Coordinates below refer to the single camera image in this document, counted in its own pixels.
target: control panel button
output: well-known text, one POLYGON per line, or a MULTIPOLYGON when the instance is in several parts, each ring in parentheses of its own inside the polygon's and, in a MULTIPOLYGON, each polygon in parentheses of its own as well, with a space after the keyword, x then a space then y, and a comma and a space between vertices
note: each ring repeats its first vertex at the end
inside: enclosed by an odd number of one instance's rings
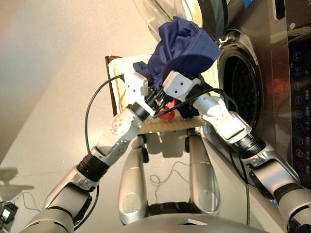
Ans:
POLYGON ((293 55, 293 60, 295 62, 299 61, 301 58, 301 53, 300 52, 295 52, 294 55, 293 55))
POLYGON ((297 150, 296 150, 296 155, 297 155, 299 158, 302 158, 303 152, 302 152, 300 149, 297 149, 297 150))
POLYGON ((296 110, 296 111, 295 111, 295 116, 296 116, 296 118, 302 118, 302 117, 303 117, 302 111, 296 110))
POLYGON ((301 67, 295 67, 294 68, 294 75, 299 76, 302 73, 302 68, 301 67))
POLYGON ((296 124, 295 128, 298 132, 302 132, 303 131, 303 126, 301 124, 296 124))
POLYGON ((295 139, 295 141, 296 141, 296 143, 298 144, 298 145, 302 145, 303 144, 303 139, 301 138, 301 137, 296 137, 296 139, 295 139))
POLYGON ((302 97, 301 96, 296 96, 295 97, 295 103, 296 104, 302 104, 302 97))
POLYGON ((296 162, 296 168, 298 168, 299 170, 303 169, 303 165, 301 162, 296 162))
POLYGON ((301 82, 295 82, 294 88, 295 88, 295 90, 297 90, 297 91, 301 90, 301 88, 302 88, 301 82))

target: navy blue garment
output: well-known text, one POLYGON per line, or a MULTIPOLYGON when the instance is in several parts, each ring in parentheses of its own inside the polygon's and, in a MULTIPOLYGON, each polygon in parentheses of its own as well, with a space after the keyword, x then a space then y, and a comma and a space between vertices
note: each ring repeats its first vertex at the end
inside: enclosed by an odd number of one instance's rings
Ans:
POLYGON ((134 70, 148 78, 149 86, 158 90, 170 71, 184 76, 206 71, 221 50, 209 35, 195 23, 179 17, 159 27, 161 41, 148 64, 137 62, 134 70))

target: washing machine door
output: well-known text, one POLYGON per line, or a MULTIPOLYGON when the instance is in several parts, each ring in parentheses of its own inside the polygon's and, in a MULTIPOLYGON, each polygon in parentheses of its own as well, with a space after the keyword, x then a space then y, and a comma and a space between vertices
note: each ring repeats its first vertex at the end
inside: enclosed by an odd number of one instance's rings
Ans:
POLYGON ((226 0, 134 0, 149 31, 160 41, 158 28, 173 16, 189 20, 203 28, 214 41, 225 32, 228 11, 226 0))

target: black cable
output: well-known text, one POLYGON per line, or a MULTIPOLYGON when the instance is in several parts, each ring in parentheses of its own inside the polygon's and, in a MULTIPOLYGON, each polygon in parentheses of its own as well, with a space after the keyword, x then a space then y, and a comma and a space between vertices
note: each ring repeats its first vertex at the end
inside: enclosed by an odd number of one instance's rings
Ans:
MULTIPOLYGON (((88 106, 87 106, 87 109, 86 109, 86 117, 85 117, 85 124, 84 124, 84 134, 85 134, 85 138, 86 138, 86 150, 88 153, 90 153, 90 149, 89 149, 89 143, 88 143, 88 133, 87 133, 87 121, 88 121, 88 114, 89 114, 89 110, 91 108, 91 105, 93 103, 93 101, 95 100, 96 96, 98 95, 98 93, 100 92, 100 90, 106 86, 108 83, 112 82, 113 80, 115 79, 118 79, 118 78, 122 78, 124 75, 121 74, 121 75, 118 75, 118 76, 115 76, 109 80, 107 80, 106 82, 104 82, 102 85, 100 85, 97 90, 95 91, 94 95, 92 96, 90 102, 88 103, 88 106)), ((81 227, 81 225, 88 219, 88 217, 91 215, 91 213, 93 212, 96 204, 97 204, 97 201, 98 201, 98 197, 99 197, 99 185, 97 186, 97 189, 96 189, 96 197, 95 197, 95 200, 94 200, 94 203, 93 203, 93 206, 92 208, 90 209, 90 211, 88 212, 88 214, 86 215, 86 217, 77 225, 74 227, 73 231, 76 231, 79 227, 81 227)))
POLYGON ((106 86, 108 83, 112 82, 113 80, 115 79, 118 79, 118 78, 121 78, 123 77, 124 75, 121 74, 121 75, 118 75, 116 77, 113 77, 109 80, 107 80, 106 82, 104 82, 102 85, 99 86, 99 88, 95 91, 93 97, 91 98, 90 102, 88 103, 88 106, 87 106, 87 109, 86 109, 86 117, 85 117, 85 122, 84 122, 84 134, 85 134, 85 137, 86 137, 86 149, 87 149, 87 152, 90 153, 90 149, 89 149, 89 143, 88 143, 88 134, 87 134, 87 120, 88 120, 88 113, 89 113, 89 110, 91 108, 91 105, 95 99, 95 97, 97 96, 97 94, 100 92, 100 90, 106 86))
POLYGON ((76 231, 79 227, 81 227, 81 225, 88 219, 88 217, 91 215, 91 213, 93 212, 94 208, 95 208, 95 205, 98 201, 98 196, 99 196, 99 185, 97 186, 97 189, 96 189, 96 197, 95 197, 95 200, 94 200, 94 204, 92 206, 92 208, 89 210, 88 214, 86 215, 86 217, 77 225, 73 228, 73 231, 76 231))
POLYGON ((199 94, 196 94, 196 95, 192 96, 191 98, 186 99, 184 102, 181 102, 181 103, 177 104, 173 108, 170 108, 170 109, 168 109, 168 110, 166 110, 166 111, 164 111, 164 112, 162 112, 160 114, 154 115, 153 118, 158 118, 158 117, 161 117, 161 116, 163 116, 163 115, 165 115, 167 113, 170 113, 171 111, 173 111, 173 110, 175 110, 177 108, 180 108, 180 107, 184 106, 185 104, 190 103, 191 101, 195 100, 199 96, 201 96, 201 95, 203 95, 205 93, 208 93, 208 92, 212 92, 212 91, 220 93, 224 97, 225 103, 226 103, 226 106, 227 106, 227 103, 228 103, 228 96, 227 96, 227 94, 222 89, 212 88, 212 89, 204 90, 204 91, 200 92, 199 94))
POLYGON ((230 97, 228 97, 228 100, 233 104, 234 108, 235 108, 235 112, 238 114, 239 113, 239 108, 237 103, 230 97))
POLYGON ((244 176, 244 182, 245 182, 245 188, 246 188, 246 224, 249 225, 249 220, 250 220, 250 206, 249 206, 249 187, 248 187, 248 180, 247 180, 247 176, 246 176, 246 171, 245 171, 245 167, 244 164, 241 160, 241 158, 239 157, 239 161, 242 167, 242 171, 243 171, 243 176, 244 176))
POLYGON ((242 177, 242 174, 241 174, 240 171, 238 170, 238 167, 236 166, 236 164, 235 164, 235 162, 234 162, 234 160, 233 160, 232 149, 231 149, 231 148, 229 148, 229 156, 230 156, 231 163, 233 164, 233 167, 234 167, 236 173, 239 175, 239 177, 241 178, 241 180, 244 181, 244 183, 245 183, 245 178, 242 177))

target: display screen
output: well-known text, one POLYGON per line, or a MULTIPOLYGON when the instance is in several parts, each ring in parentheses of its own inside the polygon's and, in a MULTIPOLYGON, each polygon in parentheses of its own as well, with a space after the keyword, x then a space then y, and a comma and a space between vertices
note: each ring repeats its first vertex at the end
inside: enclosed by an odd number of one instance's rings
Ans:
POLYGON ((292 113, 292 166, 301 183, 311 188, 310 84, 311 33, 289 43, 292 113))

